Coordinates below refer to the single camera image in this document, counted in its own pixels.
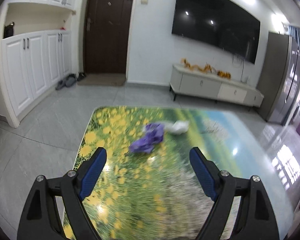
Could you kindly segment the black wall television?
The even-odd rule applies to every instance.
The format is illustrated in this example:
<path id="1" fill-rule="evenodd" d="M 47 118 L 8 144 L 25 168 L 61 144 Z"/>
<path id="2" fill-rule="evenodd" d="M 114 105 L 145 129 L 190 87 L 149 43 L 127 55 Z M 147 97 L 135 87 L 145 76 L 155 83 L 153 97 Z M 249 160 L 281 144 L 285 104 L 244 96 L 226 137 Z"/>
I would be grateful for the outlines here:
<path id="1" fill-rule="evenodd" d="M 230 0 L 176 0 L 172 34 L 204 42 L 254 64 L 261 23 Z"/>

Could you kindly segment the grey double door refrigerator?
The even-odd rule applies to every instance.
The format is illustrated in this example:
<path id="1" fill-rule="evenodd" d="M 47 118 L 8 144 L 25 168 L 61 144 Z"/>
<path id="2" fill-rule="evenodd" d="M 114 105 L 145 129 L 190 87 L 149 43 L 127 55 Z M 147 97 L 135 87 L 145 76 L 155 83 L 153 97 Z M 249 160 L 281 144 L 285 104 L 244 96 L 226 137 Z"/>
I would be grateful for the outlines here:
<path id="1" fill-rule="evenodd" d="M 268 33 L 262 72 L 257 84 L 264 98 L 258 114 L 284 126 L 300 85 L 300 46 L 289 35 Z"/>

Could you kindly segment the blue window curtain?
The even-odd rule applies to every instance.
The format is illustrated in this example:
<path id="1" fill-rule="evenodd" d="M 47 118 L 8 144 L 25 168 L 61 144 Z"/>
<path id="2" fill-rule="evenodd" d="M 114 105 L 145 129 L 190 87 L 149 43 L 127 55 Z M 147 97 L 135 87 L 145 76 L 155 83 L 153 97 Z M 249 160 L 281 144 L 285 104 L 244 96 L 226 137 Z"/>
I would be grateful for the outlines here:
<path id="1" fill-rule="evenodd" d="M 300 47 L 300 28 L 289 25 L 288 26 L 288 33 L 289 33 L 289 36 L 294 38 L 297 45 Z"/>

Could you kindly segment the brown door mat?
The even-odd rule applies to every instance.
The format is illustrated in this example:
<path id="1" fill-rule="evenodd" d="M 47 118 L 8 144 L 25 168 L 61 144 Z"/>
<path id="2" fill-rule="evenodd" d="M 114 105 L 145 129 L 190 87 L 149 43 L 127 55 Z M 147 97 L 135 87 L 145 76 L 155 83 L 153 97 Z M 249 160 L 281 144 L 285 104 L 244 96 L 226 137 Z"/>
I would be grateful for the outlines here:
<path id="1" fill-rule="evenodd" d="M 80 86 L 122 86 L 126 82 L 125 74 L 88 74 L 78 81 Z"/>

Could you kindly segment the white grey TV stand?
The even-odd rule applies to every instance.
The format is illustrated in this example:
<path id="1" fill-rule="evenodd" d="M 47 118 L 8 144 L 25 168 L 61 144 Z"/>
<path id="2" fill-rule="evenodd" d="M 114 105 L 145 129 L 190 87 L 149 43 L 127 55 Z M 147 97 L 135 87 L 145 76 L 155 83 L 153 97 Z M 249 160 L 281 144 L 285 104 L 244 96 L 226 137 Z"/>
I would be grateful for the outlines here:
<path id="1" fill-rule="evenodd" d="M 241 82 L 189 70 L 180 64 L 172 66 L 170 91 L 177 95 L 196 96 L 249 107 L 260 107 L 264 99 L 257 89 Z"/>

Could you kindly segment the black bag on shelf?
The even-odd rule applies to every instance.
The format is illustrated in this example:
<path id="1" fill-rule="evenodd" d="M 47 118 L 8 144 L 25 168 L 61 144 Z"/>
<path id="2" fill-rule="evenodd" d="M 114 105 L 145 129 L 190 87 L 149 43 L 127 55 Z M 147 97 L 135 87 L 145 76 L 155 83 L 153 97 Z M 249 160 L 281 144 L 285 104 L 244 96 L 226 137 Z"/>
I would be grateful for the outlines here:
<path id="1" fill-rule="evenodd" d="M 14 35 L 14 22 L 11 22 L 9 25 L 4 28 L 4 38 L 9 38 Z"/>

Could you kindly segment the landscape print coffee table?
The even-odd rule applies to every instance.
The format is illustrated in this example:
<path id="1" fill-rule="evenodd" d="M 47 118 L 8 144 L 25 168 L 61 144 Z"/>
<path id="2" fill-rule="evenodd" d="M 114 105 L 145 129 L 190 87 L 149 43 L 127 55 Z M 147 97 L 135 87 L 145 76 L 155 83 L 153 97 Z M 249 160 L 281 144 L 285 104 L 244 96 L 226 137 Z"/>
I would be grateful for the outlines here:
<path id="1" fill-rule="evenodd" d="M 180 135 L 164 133 L 151 153 L 129 146 L 147 124 L 186 121 Z M 293 208 L 270 158 L 247 126 L 230 112 L 113 106 L 93 111 L 74 167 L 98 148 L 106 165 L 83 205 L 102 239 L 194 239 L 213 205 L 189 161 L 198 147 L 233 176 L 258 175 L 275 213 L 280 238 L 292 225 Z"/>

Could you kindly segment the grey slippers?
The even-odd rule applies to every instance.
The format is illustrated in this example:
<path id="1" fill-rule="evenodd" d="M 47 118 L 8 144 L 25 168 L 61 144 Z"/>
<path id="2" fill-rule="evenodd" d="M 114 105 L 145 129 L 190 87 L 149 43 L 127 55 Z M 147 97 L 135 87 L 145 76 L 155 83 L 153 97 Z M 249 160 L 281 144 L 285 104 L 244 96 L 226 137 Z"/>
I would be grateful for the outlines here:
<path id="1" fill-rule="evenodd" d="M 62 79 L 61 81 L 59 81 L 57 83 L 55 90 L 61 90 L 64 87 L 69 88 L 69 87 L 73 86 L 76 82 L 77 82 L 76 75 L 69 74 L 64 79 Z"/>

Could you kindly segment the black shoes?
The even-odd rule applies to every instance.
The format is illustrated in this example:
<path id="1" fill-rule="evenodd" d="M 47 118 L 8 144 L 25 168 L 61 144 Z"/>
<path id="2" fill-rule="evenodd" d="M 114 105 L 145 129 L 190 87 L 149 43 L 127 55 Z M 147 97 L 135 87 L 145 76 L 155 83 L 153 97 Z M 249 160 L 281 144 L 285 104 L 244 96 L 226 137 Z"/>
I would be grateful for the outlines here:
<path id="1" fill-rule="evenodd" d="M 85 73 L 78 73 L 77 81 L 79 82 L 79 81 L 83 80 L 85 77 L 86 77 Z"/>

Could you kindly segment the dark brown entrance door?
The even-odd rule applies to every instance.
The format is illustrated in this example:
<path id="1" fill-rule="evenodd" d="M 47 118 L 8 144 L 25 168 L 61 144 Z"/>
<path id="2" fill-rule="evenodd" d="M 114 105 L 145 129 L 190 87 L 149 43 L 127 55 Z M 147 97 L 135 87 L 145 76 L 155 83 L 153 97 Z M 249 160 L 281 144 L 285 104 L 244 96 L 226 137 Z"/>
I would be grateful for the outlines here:
<path id="1" fill-rule="evenodd" d="M 84 71 L 125 74 L 133 0 L 88 0 Z"/>

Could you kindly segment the purple plastic bag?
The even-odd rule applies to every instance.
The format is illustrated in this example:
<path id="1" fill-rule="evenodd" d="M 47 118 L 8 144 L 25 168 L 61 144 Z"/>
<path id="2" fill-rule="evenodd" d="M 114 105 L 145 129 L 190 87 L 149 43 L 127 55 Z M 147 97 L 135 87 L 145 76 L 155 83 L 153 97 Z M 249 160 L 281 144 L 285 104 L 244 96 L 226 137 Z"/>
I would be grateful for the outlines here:
<path id="1" fill-rule="evenodd" d="M 164 125 L 160 123 L 150 123 L 145 126 L 144 135 L 134 141 L 129 146 L 132 153 L 151 153 L 155 145 L 161 143 L 164 139 Z"/>

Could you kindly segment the golden dragon ornament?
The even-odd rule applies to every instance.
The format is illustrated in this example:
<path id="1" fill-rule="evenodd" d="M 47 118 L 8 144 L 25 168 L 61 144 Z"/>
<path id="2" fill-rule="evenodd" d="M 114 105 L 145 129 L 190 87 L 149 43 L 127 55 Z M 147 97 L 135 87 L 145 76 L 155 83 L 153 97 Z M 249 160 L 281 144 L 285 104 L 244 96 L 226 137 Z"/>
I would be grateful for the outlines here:
<path id="1" fill-rule="evenodd" d="M 231 74 L 229 72 L 224 72 L 221 70 L 216 70 L 215 68 L 213 68 L 210 64 L 206 63 L 205 66 L 199 66 L 197 64 L 190 64 L 189 61 L 187 61 L 186 58 L 182 58 L 180 60 L 181 64 L 189 70 L 197 70 L 201 73 L 205 73 L 205 74 L 216 74 L 219 77 L 225 78 L 225 79 L 231 79 Z"/>

